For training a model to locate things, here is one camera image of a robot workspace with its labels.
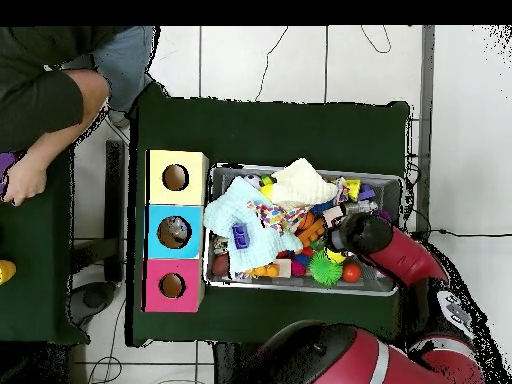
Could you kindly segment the person's hand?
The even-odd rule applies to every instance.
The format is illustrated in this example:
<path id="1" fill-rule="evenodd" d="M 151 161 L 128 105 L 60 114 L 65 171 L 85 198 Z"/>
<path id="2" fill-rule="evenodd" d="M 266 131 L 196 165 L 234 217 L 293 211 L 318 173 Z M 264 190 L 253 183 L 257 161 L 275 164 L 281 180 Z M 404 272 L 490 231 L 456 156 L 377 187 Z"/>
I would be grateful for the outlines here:
<path id="1" fill-rule="evenodd" d="M 46 187 L 48 158 L 39 152 L 28 152 L 8 171 L 2 200 L 14 206 L 41 194 Z"/>

